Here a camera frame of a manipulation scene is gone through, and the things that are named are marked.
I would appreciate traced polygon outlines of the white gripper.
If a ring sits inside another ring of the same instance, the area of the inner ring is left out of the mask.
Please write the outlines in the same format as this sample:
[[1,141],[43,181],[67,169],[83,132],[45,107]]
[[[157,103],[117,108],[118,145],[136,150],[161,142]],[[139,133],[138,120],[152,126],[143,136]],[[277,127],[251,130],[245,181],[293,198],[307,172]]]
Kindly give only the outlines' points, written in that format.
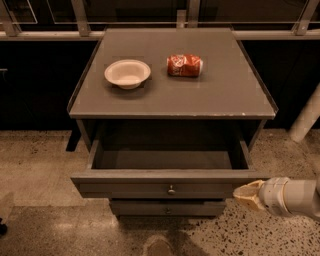
[[256,180],[236,188],[233,195],[239,204],[250,210],[260,211],[265,207],[274,216],[290,217],[284,201],[284,188],[288,181],[287,177],[275,177],[265,182]]

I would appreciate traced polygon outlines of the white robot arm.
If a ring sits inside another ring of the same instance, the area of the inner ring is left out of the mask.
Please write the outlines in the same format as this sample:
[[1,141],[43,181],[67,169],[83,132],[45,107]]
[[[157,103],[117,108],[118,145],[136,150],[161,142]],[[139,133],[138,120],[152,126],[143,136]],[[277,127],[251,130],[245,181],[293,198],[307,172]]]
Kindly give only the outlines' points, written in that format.
[[320,180],[293,180],[274,177],[238,187],[233,197],[251,210],[264,210],[274,216],[307,216],[320,221]]

